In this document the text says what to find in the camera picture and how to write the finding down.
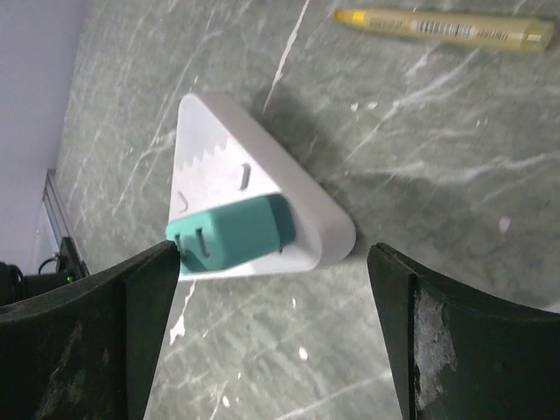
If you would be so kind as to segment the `white triangular socket board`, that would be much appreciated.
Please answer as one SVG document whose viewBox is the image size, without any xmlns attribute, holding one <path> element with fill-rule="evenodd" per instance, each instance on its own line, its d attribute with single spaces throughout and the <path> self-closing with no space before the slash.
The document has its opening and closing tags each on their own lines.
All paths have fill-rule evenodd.
<svg viewBox="0 0 560 420">
<path fill-rule="evenodd" d="M 178 106 L 169 222 L 271 193 L 290 205 L 292 244 L 231 269 L 179 272 L 179 279 L 309 271 L 342 261 L 356 242 L 347 213 L 248 112 L 224 94 L 186 95 Z"/>
</svg>

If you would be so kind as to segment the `teal plug block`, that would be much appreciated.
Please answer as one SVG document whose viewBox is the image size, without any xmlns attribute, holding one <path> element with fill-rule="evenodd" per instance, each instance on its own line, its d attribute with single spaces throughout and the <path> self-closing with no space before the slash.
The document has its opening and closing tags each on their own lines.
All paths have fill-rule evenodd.
<svg viewBox="0 0 560 420">
<path fill-rule="evenodd" d="M 288 201 L 271 193 L 213 207 L 168 223 L 183 274 L 228 270 L 292 244 L 296 228 Z"/>
</svg>

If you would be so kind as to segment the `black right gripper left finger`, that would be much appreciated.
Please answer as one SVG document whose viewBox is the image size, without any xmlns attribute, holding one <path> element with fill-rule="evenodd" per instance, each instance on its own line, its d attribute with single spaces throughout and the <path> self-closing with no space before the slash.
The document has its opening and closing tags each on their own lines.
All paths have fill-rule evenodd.
<svg viewBox="0 0 560 420">
<path fill-rule="evenodd" d="M 2 418 L 143 418 L 178 278 L 172 241 L 37 289 L 3 265 Z"/>
</svg>

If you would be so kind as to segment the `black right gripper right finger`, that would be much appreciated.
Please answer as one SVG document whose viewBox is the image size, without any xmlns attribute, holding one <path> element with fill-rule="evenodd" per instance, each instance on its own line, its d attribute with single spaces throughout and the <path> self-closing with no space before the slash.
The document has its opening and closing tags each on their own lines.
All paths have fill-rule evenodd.
<svg viewBox="0 0 560 420">
<path fill-rule="evenodd" d="M 405 419 L 556 419 L 559 317 L 474 289 L 384 243 L 367 270 Z"/>
</svg>

